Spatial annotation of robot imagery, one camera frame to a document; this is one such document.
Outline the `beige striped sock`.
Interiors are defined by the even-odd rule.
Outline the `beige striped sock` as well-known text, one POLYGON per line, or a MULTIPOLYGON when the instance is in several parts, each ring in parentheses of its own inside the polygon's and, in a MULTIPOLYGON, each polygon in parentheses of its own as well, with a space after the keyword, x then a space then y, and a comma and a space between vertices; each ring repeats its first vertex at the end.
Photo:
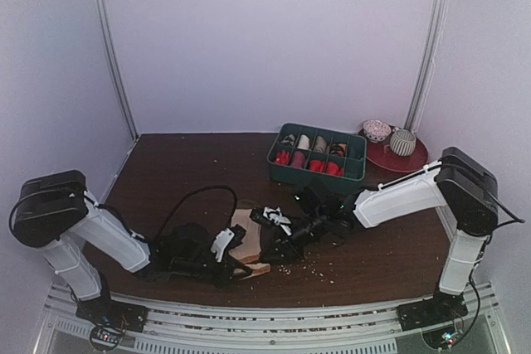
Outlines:
POLYGON ((236 209, 231 219, 231 227, 241 226, 246 234, 242 243, 229 254, 251 270, 244 279, 255 278, 271 271, 271 266, 259 261, 261 255, 261 225, 251 219, 251 209, 236 209))

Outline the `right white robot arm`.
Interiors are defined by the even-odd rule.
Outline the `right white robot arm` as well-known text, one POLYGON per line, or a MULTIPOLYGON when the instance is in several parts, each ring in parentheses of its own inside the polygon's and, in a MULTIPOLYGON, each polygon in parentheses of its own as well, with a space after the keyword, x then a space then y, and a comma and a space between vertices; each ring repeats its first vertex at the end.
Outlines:
POLYGON ((261 261, 296 261, 304 258, 306 245, 328 233, 344 238, 419 211, 447 209, 456 221, 456 232, 439 278, 439 293, 426 302, 425 313, 433 322, 444 321, 456 310, 456 296, 469 284, 482 250, 503 227, 499 213, 508 215, 512 224, 524 223, 499 200, 494 175, 456 147, 446 148, 439 160, 374 189, 358 189, 341 198, 314 179, 294 198, 304 212, 297 222, 280 208, 251 211, 255 223, 279 231, 262 252, 261 261))

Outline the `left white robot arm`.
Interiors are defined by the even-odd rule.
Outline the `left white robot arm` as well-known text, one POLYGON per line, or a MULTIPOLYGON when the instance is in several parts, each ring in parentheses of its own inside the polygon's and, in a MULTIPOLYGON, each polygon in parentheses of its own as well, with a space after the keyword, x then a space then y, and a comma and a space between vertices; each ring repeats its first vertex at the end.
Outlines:
POLYGON ((246 234, 240 225, 227 226, 214 240, 197 223, 149 239, 130 229, 115 208, 99 203, 78 170, 24 182, 8 226, 16 240, 41 252, 54 273, 79 300, 87 301, 88 312, 102 324, 119 317, 119 305, 106 296, 104 275, 83 255, 79 240, 143 281, 168 281, 182 275, 224 286, 252 273, 230 254, 246 234))

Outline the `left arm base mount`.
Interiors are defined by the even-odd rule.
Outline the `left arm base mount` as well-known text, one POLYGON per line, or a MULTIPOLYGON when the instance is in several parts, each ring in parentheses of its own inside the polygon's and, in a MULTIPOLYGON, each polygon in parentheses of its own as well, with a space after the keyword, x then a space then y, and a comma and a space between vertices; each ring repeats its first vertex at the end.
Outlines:
POLYGON ((103 306, 85 302, 77 304, 76 316, 96 326, 116 331, 142 332, 148 316, 145 306, 111 301, 103 306))

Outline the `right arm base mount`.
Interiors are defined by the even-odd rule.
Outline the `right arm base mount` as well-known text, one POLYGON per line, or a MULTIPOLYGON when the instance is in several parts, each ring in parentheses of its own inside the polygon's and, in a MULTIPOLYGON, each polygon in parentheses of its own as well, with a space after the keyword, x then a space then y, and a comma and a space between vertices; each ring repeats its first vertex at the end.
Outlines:
POLYGON ((404 332, 449 322, 467 314, 468 308, 461 297, 433 297, 397 307, 398 321, 404 332))

